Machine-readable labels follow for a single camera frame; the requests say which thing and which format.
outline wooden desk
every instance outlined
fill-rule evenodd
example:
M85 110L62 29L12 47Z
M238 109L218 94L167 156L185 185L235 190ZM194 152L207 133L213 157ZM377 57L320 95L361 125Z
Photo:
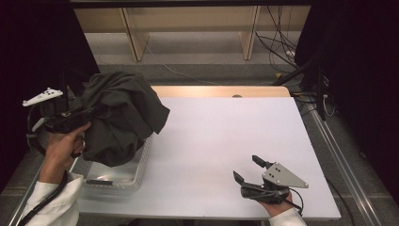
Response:
M258 203L241 197L240 186L232 176L236 170L247 182L260 184L264 169L251 161L256 154L264 160L280 162L310 185L308 189L298 189L306 206L304 218L341 217L295 101L287 96L286 88L154 90L169 107L170 115L161 133L152 138L140 189L99 195L84 188L78 200L82 214L266 219L268 215ZM246 98L232 98L234 94ZM299 203L298 197L294 196L294 202Z

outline dark fabric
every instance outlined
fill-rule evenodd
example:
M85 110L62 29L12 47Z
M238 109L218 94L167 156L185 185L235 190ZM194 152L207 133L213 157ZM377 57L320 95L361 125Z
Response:
M94 74L77 102L84 109L99 107L85 132L83 157L108 167L130 161L145 138L162 130L169 113L141 74Z

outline white tabletop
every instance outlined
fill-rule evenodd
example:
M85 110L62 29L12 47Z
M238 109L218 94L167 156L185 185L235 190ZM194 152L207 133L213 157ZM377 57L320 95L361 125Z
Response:
M119 195L82 192L83 214L132 218L265 219L255 201L243 199L232 172L263 183L253 154L279 162L309 184L298 188L303 218L337 219L331 195L296 108L289 97L161 98L170 109L152 139L141 187ZM294 202L300 204L294 194Z

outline tiled floor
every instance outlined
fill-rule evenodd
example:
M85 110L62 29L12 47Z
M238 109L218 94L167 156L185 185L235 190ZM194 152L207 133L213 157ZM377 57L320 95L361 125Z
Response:
M261 33L273 38L274 33ZM290 37L295 41L298 32ZM113 70L134 70L143 73L154 85L266 85L276 79L276 73L270 63L283 70L291 70L277 57L270 57L262 44L255 40L252 59L243 60L241 46L236 33L154 33L151 34L147 50L141 62L133 62L127 38L124 34L87 34L90 47L103 72ZM299 80L290 81L291 90L297 90ZM357 225L366 225L353 195L333 161L330 149L320 133L312 113L304 115L311 143L326 177L338 188L353 212ZM390 194L379 181L373 168L366 159L359 157L359 147L344 119L338 116L327 117L327 124L333 136L350 162L360 185L375 207L382 225L396 225L399 222L399 208ZM40 167L42 156L28 153L20 167L15 171L7 188L0 196L0 225L8 225L24 193L30 186ZM333 196L342 211L343 218L325 222L309 220L309 225L350 225L348 212L337 193ZM99 216L81 216L78 225L119 225L130 219L107 218Z

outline hand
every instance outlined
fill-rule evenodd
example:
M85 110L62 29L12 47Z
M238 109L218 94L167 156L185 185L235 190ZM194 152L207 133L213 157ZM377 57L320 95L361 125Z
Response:
M83 132L90 127L90 122L68 134L50 134L40 171L39 181L60 184L64 171L73 163L72 153L81 153L84 147Z
M291 192L288 194L286 200L289 202L293 202L293 196ZM280 204L266 204L264 202L259 202L259 203L264 207L264 209L266 209L267 213L269 213L271 218L281 214L286 210L293 208L293 206L287 202L282 202Z

